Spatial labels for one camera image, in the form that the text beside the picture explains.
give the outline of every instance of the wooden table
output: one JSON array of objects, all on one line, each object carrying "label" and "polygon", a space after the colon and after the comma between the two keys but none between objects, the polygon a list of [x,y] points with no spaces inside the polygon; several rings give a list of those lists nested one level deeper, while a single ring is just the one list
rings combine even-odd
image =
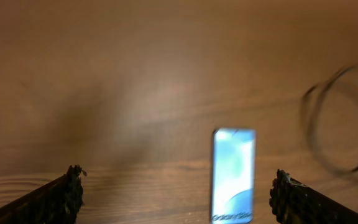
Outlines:
[{"label": "wooden table", "polygon": [[[81,164],[78,223],[208,223],[211,134],[235,126],[257,130],[254,223],[277,169],[358,212],[298,120],[357,61],[358,1],[0,1],[0,206]],[[358,107],[333,93],[319,136],[355,164]]]}]

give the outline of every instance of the blue phone screen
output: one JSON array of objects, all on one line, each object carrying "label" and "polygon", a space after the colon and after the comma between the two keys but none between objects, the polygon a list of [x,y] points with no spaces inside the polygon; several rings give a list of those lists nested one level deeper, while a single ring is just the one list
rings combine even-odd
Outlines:
[{"label": "blue phone screen", "polygon": [[254,197],[255,131],[214,134],[212,223],[249,223]]}]

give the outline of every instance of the smartphone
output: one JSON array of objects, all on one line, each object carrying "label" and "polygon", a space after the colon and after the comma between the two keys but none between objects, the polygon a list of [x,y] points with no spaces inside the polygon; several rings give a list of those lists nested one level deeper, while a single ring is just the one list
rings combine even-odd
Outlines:
[{"label": "smartphone", "polygon": [[213,134],[211,223],[249,223],[254,199],[255,131]]}]

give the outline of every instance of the wood grain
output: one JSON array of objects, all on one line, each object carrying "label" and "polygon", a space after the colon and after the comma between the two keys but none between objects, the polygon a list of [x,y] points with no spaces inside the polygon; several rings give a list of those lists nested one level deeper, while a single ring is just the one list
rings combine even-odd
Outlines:
[{"label": "wood grain", "polygon": [[[355,1],[0,0],[0,207],[81,164],[78,223],[208,223],[211,133],[243,126],[255,223],[275,221],[277,169],[358,212],[298,120],[301,94],[351,62]],[[325,153],[350,167],[358,109],[335,93],[324,108]]]}]

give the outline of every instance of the wire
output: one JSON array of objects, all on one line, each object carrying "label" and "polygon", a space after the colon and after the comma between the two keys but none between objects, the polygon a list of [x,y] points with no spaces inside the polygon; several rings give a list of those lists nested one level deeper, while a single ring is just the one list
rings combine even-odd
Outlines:
[{"label": "wire", "polygon": [[318,118],[321,113],[321,107],[329,93],[335,86],[337,90],[341,90],[342,94],[349,96],[355,103],[358,104],[358,89],[354,86],[346,85],[340,82],[339,79],[348,72],[358,70],[358,64],[344,67],[338,70],[333,76],[326,81],[313,85],[302,97],[300,104],[300,119],[302,128],[306,136],[306,143],[313,153],[316,160],[328,171],[336,175],[350,175],[358,172],[358,164],[351,169],[342,169],[335,166],[323,154],[321,146],[316,137],[316,129],[318,127]]}]

